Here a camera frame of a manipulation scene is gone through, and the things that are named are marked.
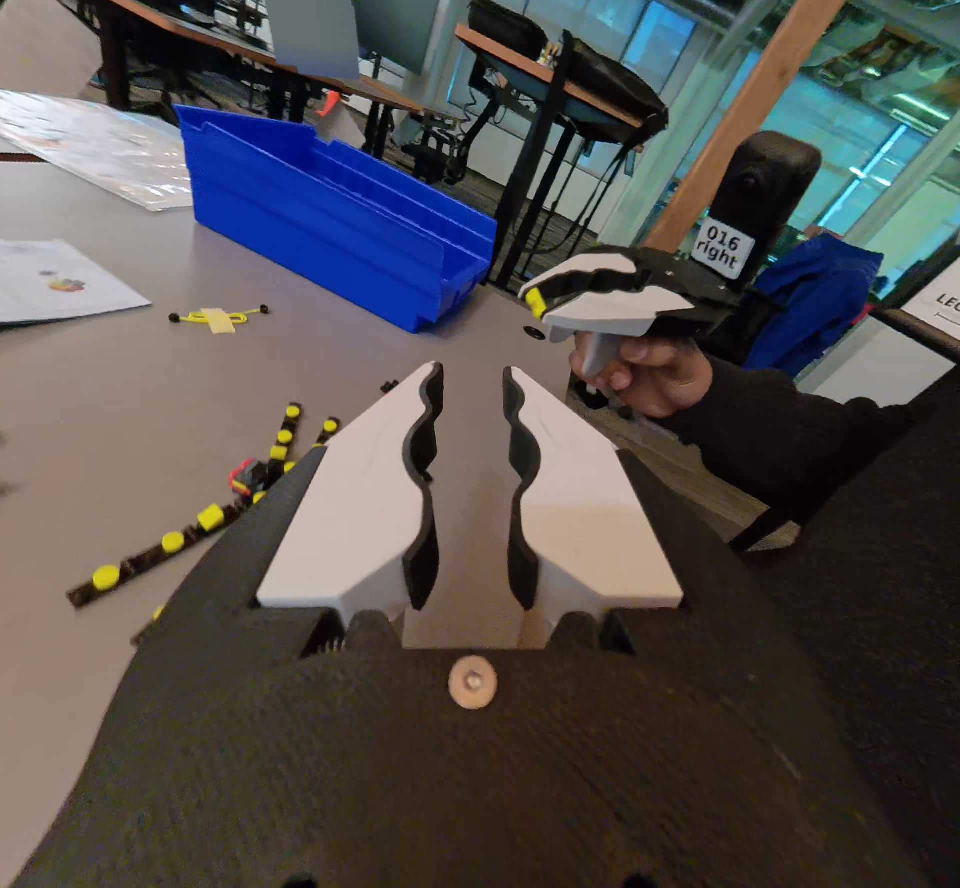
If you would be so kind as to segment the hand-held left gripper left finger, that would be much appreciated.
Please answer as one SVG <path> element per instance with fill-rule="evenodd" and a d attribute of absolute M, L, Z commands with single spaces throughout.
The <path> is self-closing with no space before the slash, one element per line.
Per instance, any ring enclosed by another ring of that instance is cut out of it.
<path fill-rule="evenodd" d="M 256 594 L 269 609 L 420 611 L 439 573 L 429 481 L 442 363 L 414 370 L 330 442 Z"/>

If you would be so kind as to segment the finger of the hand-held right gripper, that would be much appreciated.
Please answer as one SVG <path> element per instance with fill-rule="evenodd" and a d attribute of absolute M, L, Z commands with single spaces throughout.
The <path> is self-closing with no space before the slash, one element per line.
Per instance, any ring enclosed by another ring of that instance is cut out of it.
<path fill-rule="evenodd" d="M 529 280 L 519 299 L 523 304 L 560 304 L 584 294 L 639 291 L 639 264 L 628 251 L 585 251 Z"/>
<path fill-rule="evenodd" d="M 548 307 L 540 316 L 553 340 L 576 332 L 637 337 L 661 315 L 690 311 L 695 303 L 661 286 L 637 292 L 584 292 Z"/>

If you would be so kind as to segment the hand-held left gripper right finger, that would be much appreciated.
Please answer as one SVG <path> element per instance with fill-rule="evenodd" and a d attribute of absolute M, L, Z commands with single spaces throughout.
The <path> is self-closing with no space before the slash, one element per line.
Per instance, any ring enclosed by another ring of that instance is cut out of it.
<path fill-rule="evenodd" d="M 508 580 L 534 630 L 569 614 L 673 610 L 684 593 L 632 484 L 631 460 L 526 372 L 503 370 L 509 461 Z"/>

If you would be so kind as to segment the black yellow lego spider model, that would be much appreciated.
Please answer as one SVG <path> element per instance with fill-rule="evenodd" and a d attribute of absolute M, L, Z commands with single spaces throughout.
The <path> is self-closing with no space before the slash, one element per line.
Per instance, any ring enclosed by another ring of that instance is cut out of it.
<path fill-rule="evenodd" d="M 247 458 L 230 472 L 228 483 L 232 500 L 229 503 L 208 505 L 192 522 L 179 530 L 163 534 L 156 544 L 117 563 L 97 567 L 90 577 L 66 592 L 65 597 L 72 608 L 78 611 L 101 601 L 238 522 L 297 464 L 297 459 L 291 454 L 291 447 L 296 440 L 304 412 L 301 403 L 288 403 L 268 457 Z"/>

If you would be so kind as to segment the blue plastic bin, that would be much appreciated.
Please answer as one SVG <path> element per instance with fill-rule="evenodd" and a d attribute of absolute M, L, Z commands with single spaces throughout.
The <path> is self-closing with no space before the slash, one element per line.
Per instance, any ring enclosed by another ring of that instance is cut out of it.
<path fill-rule="evenodd" d="M 174 111 L 210 231 L 413 334 L 486 279 L 493 217 L 313 126 Z"/>

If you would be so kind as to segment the person's right forearm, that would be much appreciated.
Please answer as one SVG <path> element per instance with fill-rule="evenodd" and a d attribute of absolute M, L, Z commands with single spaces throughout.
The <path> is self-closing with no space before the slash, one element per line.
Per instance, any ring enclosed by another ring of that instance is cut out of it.
<path fill-rule="evenodd" d="M 783 375 L 713 361 L 694 406 L 662 425 L 706 469 L 785 515 L 808 548 L 958 546 L 954 366 L 903 405 L 839 403 Z"/>

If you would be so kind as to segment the lego instruction booklet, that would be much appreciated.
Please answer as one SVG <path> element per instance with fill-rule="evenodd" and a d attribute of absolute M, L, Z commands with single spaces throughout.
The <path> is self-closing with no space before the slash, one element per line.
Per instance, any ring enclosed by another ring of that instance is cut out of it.
<path fill-rule="evenodd" d="M 97 317 L 151 305 L 60 240 L 1 242 L 1 327 Z"/>

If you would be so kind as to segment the person's right hand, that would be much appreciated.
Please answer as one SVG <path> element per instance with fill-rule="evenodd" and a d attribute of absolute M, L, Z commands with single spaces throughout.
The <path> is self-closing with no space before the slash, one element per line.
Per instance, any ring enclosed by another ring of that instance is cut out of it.
<path fill-rule="evenodd" d="M 643 417 L 666 419 L 695 406 L 714 382 L 714 366 L 690 339 L 646 335 L 624 339 L 599 372 L 586 371 L 592 335 L 576 337 L 569 355 L 572 373 L 587 386 L 616 398 Z"/>

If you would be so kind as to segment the blue jacket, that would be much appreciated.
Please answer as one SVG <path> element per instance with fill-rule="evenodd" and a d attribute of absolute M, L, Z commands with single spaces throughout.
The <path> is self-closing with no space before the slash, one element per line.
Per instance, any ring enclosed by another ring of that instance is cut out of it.
<path fill-rule="evenodd" d="M 822 231 L 764 270 L 753 288 L 774 311 L 743 367 L 798 378 L 862 318 L 883 260 Z"/>

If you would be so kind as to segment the small wooden standing table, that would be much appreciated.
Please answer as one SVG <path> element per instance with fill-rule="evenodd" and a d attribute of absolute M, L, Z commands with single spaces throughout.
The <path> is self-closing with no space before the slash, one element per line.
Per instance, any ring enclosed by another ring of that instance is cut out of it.
<path fill-rule="evenodd" d="M 630 151 L 641 147 L 647 139 L 644 134 L 646 118 L 604 99 L 571 78 L 576 38 L 569 30 L 561 32 L 560 50 L 553 67 L 541 64 L 464 23 L 457 25 L 455 35 L 479 62 L 502 74 L 510 88 L 534 102 L 531 125 L 493 215 L 496 232 L 486 282 L 505 290 L 576 134 L 574 122 L 597 125 L 617 136 L 625 151 Z M 564 132 L 530 206 L 522 214 L 534 175 L 546 153 L 550 132 L 560 119 L 566 122 Z"/>

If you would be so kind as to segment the large black bag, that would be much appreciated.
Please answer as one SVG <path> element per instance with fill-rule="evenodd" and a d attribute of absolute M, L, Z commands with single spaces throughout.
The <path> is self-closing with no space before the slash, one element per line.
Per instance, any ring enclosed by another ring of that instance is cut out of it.
<path fill-rule="evenodd" d="M 614 116 L 611 122 L 574 117 L 577 132 L 587 141 L 616 143 L 627 151 L 645 145 L 669 124 L 669 109 L 654 89 L 630 68 L 601 54 L 569 30 L 562 32 L 564 87 L 577 87 L 594 102 L 638 121 L 637 126 Z"/>

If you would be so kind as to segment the white sign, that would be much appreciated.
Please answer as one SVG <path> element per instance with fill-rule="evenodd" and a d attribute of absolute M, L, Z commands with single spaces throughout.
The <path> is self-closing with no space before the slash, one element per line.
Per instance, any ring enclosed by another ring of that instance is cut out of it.
<path fill-rule="evenodd" d="M 922 288 L 902 311 L 959 340 L 959 281 L 937 278 Z"/>

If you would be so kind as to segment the clear laminated sheet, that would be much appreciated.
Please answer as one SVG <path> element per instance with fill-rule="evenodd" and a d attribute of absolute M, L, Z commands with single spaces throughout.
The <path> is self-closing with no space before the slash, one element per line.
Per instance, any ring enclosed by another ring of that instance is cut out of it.
<path fill-rule="evenodd" d="M 93 186 L 145 210 L 194 204 L 181 131 L 109 106 L 3 90 L 1 135 Z"/>

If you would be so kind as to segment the long wooden table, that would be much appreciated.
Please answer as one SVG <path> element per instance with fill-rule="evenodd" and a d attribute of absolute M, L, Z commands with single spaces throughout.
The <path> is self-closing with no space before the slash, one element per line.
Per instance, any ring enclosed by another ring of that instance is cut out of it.
<path fill-rule="evenodd" d="M 89 4 L 97 18 L 97 34 L 102 49 L 102 77 L 107 102 L 117 110 L 130 109 L 130 84 L 127 51 L 123 35 L 131 24 L 146 27 L 155 38 L 159 33 L 186 52 L 183 66 L 198 63 L 198 69 L 216 71 L 225 77 L 243 81 L 267 92 L 267 114 L 272 119 L 300 124 L 307 104 L 320 100 L 324 90 L 343 96 L 366 99 L 379 108 L 378 118 L 365 136 L 364 150 L 381 157 L 394 112 L 424 116 L 426 107 L 403 96 L 382 81 L 362 76 L 357 79 L 308 77 L 280 64 L 267 50 L 229 33 L 220 34 L 138 0 L 78 0 Z"/>

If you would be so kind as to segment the wooden post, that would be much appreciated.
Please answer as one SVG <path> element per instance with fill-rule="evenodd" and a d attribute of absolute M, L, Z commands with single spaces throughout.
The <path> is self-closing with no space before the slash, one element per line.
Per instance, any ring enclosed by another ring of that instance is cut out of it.
<path fill-rule="evenodd" d="M 757 132 L 847 0 L 797 0 L 645 240 L 674 254 L 712 203 L 739 144 Z"/>

